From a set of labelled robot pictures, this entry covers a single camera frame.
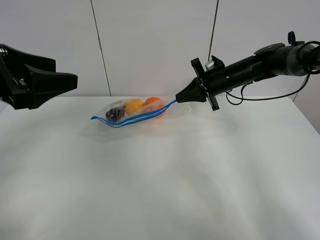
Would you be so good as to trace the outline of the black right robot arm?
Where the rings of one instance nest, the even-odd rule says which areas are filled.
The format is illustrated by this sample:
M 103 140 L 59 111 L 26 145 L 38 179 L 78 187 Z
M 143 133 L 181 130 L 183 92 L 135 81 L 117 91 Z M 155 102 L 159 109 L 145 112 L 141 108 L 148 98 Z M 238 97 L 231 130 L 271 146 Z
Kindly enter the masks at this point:
M 288 43 L 275 43 L 256 51 L 252 56 L 231 65 L 212 56 L 203 66 L 198 58 L 191 61 L 196 77 L 180 91 L 178 103 L 209 102 L 213 111 L 219 109 L 216 96 L 250 83 L 277 76 L 302 77 L 320 72 L 320 43 L 297 41 L 293 31 Z

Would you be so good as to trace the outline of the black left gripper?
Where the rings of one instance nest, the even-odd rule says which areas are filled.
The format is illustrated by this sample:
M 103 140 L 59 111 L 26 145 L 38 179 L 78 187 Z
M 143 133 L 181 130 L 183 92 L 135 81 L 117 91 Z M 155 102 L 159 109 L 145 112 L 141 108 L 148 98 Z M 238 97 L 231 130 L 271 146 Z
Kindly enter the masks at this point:
M 78 87 L 78 76 L 55 72 L 54 59 L 0 45 L 0 100 L 15 110 L 37 109 Z

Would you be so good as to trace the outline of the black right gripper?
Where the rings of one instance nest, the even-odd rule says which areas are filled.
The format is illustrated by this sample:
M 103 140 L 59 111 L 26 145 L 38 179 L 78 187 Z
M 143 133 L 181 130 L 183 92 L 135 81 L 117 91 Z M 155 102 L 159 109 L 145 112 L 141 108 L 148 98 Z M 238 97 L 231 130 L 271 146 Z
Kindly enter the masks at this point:
M 263 63 L 258 57 L 250 56 L 229 66 L 213 57 L 216 64 L 204 70 L 198 58 L 191 61 L 196 77 L 175 95 L 178 103 L 209 101 L 213 111 L 219 110 L 216 96 L 257 80 L 263 75 Z

